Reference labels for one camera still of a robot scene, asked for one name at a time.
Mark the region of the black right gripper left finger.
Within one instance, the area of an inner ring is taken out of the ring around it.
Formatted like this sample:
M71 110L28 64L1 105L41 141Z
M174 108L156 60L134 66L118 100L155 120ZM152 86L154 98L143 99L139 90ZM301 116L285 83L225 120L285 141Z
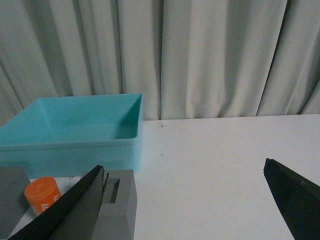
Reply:
M105 191L105 170L97 165L11 240L90 240Z

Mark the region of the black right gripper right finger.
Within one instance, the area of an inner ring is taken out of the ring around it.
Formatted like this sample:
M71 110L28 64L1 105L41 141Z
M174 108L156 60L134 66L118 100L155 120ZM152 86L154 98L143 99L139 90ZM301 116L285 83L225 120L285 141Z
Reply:
M280 162L267 158L263 174L295 240L320 238L320 186Z

